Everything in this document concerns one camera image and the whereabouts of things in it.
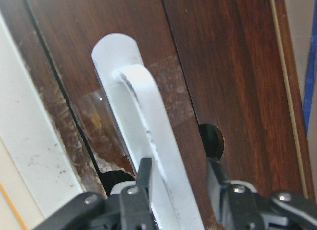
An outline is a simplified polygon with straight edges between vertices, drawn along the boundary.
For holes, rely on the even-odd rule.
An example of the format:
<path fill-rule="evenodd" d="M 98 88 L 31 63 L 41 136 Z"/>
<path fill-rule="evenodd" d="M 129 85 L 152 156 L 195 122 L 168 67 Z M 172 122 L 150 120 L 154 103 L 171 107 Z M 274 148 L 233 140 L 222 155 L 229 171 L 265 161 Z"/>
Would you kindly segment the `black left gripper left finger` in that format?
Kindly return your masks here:
<path fill-rule="evenodd" d="M 137 180 L 108 199 L 93 192 L 71 199 L 38 224 L 37 230 L 153 230 L 149 203 L 151 158 L 141 159 Z"/>

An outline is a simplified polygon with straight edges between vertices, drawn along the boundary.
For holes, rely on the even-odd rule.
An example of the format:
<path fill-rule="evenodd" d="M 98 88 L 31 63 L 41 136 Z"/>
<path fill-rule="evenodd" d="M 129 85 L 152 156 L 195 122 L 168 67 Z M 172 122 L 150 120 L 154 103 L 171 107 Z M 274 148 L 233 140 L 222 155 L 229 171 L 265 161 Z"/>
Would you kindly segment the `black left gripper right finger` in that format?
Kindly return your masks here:
<path fill-rule="evenodd" d="M 216 220 L 226 230 L 315 230 L 317 206 L 291 191 L 265 198 L 245 181 L 230 180 L 217 159 L 207 159 L 207 188 Z"/>

